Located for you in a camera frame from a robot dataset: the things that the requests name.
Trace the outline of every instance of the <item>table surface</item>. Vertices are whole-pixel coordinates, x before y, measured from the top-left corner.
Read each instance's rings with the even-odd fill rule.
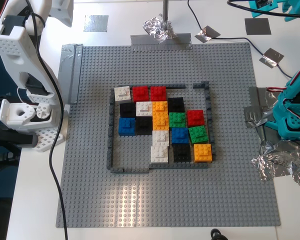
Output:
[[[249,12],[230,7],[225,0],[192,0],[202,27],[209,25],[221,37],[247,37],[244,18]],[[131,35],[145,34],[142,23],[162,12],[162,2],[76,3],[72,28],[54,18],[46,22],[40,52],[56,75],[59,71],[61,47],[64,44],[84,46],[130,46]],[[109,15],[107,32],[83,32],[85,15]],[[293,75],[300,69],[300,19],[284,22],[282,17],[268,16],[272,35],[250,35],[248,38],[262,51],[273,48],[284,55],[282,69]],[[199,27],[186,1],[169,3],[169,20],[176,33],[191,33],[192,43]],[[245,42],[244,40],[211,40],[209,43]],[[282,87],[287,78],[278,68],[270,69],[259,62],[260,55],[251,48],[256,85]],[[68,119],[62,133],[67,134]],[[60,181],[66,143],[54,150],[53,165]],[[49,151],[38,153],[24,149],[15,185],[7,240],[62,240],[64,230],[56,228],[58,192],[48,164]],[[281,226],[218,227],[230,240],[291,240],[300,239],[300,186],[290,176],[274,179]],[[210,227],[145,227],[145,228],[70,228],[70,240],[201,238],[209,240]]]

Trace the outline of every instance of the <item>metal pole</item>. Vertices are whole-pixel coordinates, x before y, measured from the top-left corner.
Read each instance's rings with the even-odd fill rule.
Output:
[[[165,30],[167,29],[167,23],[168,23],[168,8],[169,8],[169,0],[163,0],[162,24]]]

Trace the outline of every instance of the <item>orange lego brick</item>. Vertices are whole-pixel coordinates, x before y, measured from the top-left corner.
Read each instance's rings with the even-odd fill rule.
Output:
[[[152,102],[152,115],[163,114],[168,115],[168,102],[167,101],[153,101]]]
[[[211,144],[194,144],[194,162],[195,163],[211,163],[212,152]]]
[[[154,131],[169,131],[168,112],[156,113],[152,116]]]

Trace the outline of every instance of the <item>white lego brick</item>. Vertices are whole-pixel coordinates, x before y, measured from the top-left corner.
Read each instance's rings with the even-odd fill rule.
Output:
[[[151,163],[167,164],[168,163],[168,146],[151,147]]]
[[[169,146],[169,131],[152,131],[152,146]]]
[[[131,103],[130,88],[128,86],[115,87],[114,99],[115,102],[120,104]]]
[[[152,116],[152,101],[138,101],[136,103],[137,117],[151,117]]]

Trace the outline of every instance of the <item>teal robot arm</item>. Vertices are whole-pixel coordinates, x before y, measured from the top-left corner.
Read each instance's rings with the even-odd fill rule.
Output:
[[[278,131],[286,140],[300,140],[300,71],[283,88],[268,88],[281,92],[273,107],[275,121],[266,122],[266,126]]]
[[[291,7],[289,14],[299,14],[300,15],[300,0],[250,0],[249,5],[251,9],[261,10],[261,11],[272,11],[277,9],[278,3],[282,3],[282,12],[286,13]],[[252,17],[258,17],[261,13],[252,12]],[[289,22],[295,19],[295,17],[285,17],[284,20]]]

